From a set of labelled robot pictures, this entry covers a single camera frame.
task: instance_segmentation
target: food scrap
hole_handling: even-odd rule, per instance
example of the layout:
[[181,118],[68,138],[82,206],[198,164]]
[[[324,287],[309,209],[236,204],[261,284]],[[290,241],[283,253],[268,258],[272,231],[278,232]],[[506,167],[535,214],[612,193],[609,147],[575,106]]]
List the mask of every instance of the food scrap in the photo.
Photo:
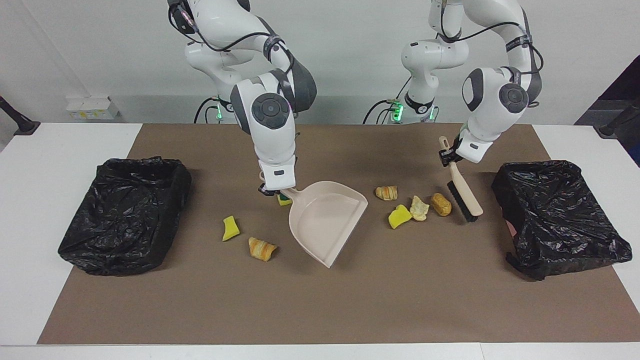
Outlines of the food scrap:
[[398,199],[397,186],[381,186],[376,188],[376,196],[384,201],[393,201]]
[[389,225],[393,230],[412,219],[411,213],[404,205],[398,205],[396,209],[389,215]]
[[425,221],[427,220],[427,213],[429,212],[429,205],[425,204],[419,197],[416,195],[413,196],[413,201],[411,203],[411,209],[409,209],[411,216],[416,221]]
[[278,247],[266,241],[256,239],[253,236],[249,238],[249,251],[251,256],[262,261],[269,261],[271,253]]
[[236,220],[233,216],[222,221],[225,223],[225,234],[222,236],[222,241],[227,241],[234,236],[240,235],[240,229],[238,229],[238,225],[236,224]]
[[431,204],[441,217],[451,214],[451,203],[441,193],[433,194]]

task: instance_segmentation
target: yellow sponge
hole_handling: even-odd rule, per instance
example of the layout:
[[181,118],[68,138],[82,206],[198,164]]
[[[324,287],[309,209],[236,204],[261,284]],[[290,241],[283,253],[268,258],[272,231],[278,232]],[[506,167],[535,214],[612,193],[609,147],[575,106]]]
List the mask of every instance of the yellow sponge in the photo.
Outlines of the yellow sponge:
[[287,206],[287,205],[293,204],[293,200],[286,197],[285,195],[280,194],[276,197],[278,198],[278,203],[280,204],[280,206]]
[[396,227],[404,224],[411,219],[411,213],[409,212],[409,210],[407,210],[406,206],[398,205],[394,212],[389,215],[389,225],[391,225],[391,228],[395,230]]
[[222,236],[222,241],[227,241],[234,236],[240,235],[240,229],[238,229],[233,216],[224,219],[223,222],[225,223],[225,234]]

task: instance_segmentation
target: dustpan handle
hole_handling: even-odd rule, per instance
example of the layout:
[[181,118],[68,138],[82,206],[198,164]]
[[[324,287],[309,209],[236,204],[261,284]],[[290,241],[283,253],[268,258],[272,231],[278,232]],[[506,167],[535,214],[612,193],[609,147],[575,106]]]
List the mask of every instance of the dustpan handle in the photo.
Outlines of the dustpan handle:
[[280,193],[282,195],[285,195],[286,197],[290,198],[293,201],[296,201],[296,199],[298,199],[300,197],[300,192],[297,191],[294,188],[282,189],[282,190],[280,190]]

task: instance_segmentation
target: white table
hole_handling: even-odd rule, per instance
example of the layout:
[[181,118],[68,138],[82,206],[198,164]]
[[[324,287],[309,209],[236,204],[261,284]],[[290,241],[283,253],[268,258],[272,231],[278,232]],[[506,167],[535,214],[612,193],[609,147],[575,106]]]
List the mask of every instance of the white table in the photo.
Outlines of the white table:
[[[140,128],[42,124],[0,152],[0,359],[640,359],[640,343],[36,346],[72,268],[57,248],[95,167],[126,157]],[[552,159],[583,169],[618,232],[640,249],[640,170],[622,146],[600,139],[590,127],[535,130]],[[639,307],[640,262],[615,270]]]

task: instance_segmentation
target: white wall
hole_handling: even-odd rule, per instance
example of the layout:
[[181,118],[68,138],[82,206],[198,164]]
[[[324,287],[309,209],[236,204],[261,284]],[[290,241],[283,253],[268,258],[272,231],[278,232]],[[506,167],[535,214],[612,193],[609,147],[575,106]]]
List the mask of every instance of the white wall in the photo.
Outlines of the white wall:
[[[300,122],[361,121],[408,77],[399,54],[433,38],[428,0],[252,1],[313,73],[315,106]],[[546,60],[541,106],[522,122],[573,124],[640,54],[640,2],[520,0]],[[0,93],[34,120],[67,121],[67,96],[110,95],[127,122],[189,122],[211,82],[184,60],[165,0],[0,1]],[[464,34],[479,28],[467,21]],[[440,71],[442,121],[464,121],[460,86],[475,67],[506,65],[494,33],[470,40],[467,65]],[[260,73],[262,68],[246,74]],[[0,117],[0,148],[14,130]]]

